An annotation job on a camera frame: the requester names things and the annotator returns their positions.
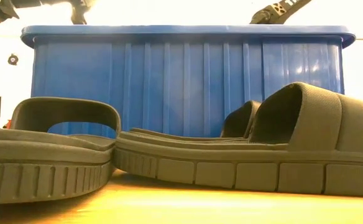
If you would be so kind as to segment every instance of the blue plastic bin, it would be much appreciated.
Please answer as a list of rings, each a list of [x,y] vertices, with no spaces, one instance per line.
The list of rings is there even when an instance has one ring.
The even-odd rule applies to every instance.
[[[31,26],[32,96],[113,105],[122,128],[216,137],[245,101],[290,82],[344,93],[341,50],[355,41],[339,26]],[[53,133],[113,137],[98,124]]]

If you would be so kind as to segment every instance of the wooden table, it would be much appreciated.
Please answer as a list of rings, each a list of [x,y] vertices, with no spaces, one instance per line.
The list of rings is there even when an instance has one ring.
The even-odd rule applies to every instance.
[[[0,205],[0,223],[363,223],[363,198],[209,189],[117,171],[89,195]]]

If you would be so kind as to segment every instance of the container rim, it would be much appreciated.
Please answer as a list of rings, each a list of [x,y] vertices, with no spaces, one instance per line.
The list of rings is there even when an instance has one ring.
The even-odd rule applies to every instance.
[[[350,46],[356,36],[346,26],[27,26],[22,29],[21,41],[34,48],[34,39],[48,35],[117,35],[117,34],[249,34],[263,37],[269,35],[320,35],[338,36],[342,48]]]

